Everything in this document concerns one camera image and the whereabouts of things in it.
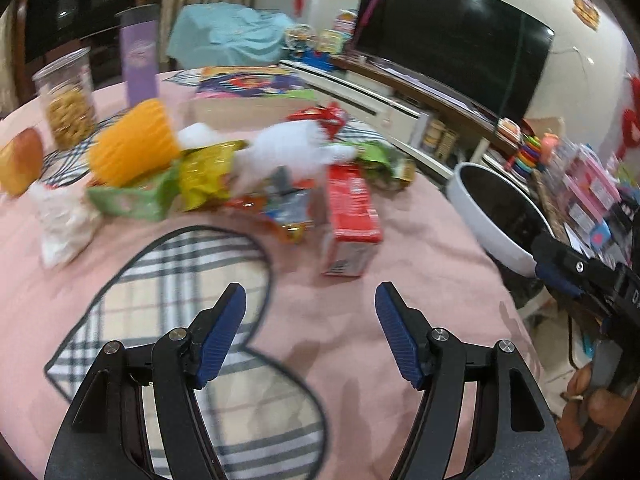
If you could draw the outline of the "person's right hand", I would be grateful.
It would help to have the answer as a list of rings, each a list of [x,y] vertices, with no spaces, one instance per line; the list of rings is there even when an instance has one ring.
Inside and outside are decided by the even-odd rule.
[[[573,451],[584,440],[584,430],[580,428],[579,423],[579,409],[582,404],[574,400],[575,396],[582,396],[588,417],[597,426],[609,432],[615,432],[620,428],[630,407],[631,398],[625,398],[606,389],[600,388],[587,394],[591,375],[592,364],[589,363],[580,368],[567,384],[565,395],[568,401],[556,423],[565,451]]]

